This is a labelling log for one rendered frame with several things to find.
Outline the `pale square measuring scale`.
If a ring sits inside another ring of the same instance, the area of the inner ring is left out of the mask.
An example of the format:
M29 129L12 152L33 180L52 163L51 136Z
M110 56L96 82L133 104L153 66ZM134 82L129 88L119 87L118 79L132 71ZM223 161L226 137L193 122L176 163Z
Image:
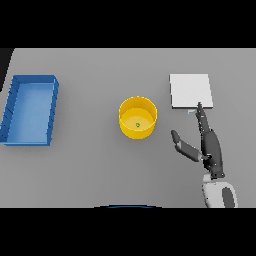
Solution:
M213 98L208 74L170 74L170 95L173 109L213 108Z

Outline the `yellow bowl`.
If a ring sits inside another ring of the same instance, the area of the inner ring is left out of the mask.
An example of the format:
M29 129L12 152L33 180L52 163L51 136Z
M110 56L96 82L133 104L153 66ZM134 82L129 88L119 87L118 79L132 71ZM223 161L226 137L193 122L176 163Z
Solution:
M120 130L132 140L149 137L156 125L158 110L155 104L143 96L132 96L122 102L118 111Z

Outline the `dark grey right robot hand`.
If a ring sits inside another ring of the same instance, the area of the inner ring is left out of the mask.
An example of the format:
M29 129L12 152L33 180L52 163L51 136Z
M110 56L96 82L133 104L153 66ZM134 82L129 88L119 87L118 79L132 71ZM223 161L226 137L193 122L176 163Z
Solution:
M194 162L203 162L212 179L224 178L223 159L220 142L215 131L209 126L206 113L201 103L197 104L196 118L201 138L201 149L198 150L182 140L179 134L171 131L174 147L177 152Z

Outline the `blue plastic tray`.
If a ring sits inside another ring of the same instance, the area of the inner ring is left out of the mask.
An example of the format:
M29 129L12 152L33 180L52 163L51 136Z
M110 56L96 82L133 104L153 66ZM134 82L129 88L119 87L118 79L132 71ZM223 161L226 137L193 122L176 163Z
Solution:
M0 123L0 144L49 146L58 89L55 75L13 75Z

